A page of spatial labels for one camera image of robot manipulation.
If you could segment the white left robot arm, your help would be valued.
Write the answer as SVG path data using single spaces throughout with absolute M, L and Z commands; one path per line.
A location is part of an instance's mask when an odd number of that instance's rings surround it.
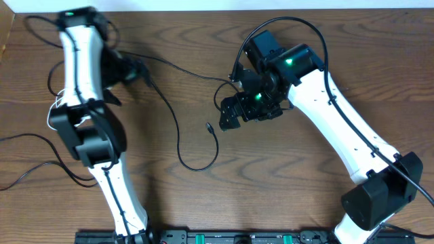
M 143 61 L 109 47 L 109 21 L 94 7 L 59 12 L 55 21 L 64 51 L 65 86 L 50 122 L 72 158 L 89 169 L 115 221 L 115 243 L 159 243 L 127 172 L 127 138 L 109 108 L 120 101 L 110 89 L 137 79 L 149 81 Z

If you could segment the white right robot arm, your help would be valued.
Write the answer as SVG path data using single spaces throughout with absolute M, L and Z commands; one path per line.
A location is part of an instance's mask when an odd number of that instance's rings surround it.
M 238 66 L 236 78 L 243 89 L 221 102 L 220 128 L 279 117 L 284 100 L 301 110 L 337 152 L 355 184 L 341 198 L 345 215 L 334 235 L 340 243 L 366 243 L 383 222 L 414 200 L 421 160 L 413 152 L 401 155 L 361 118 L 308 45 L 286 49 L 263 31 L 243 51 L 252 69 Z

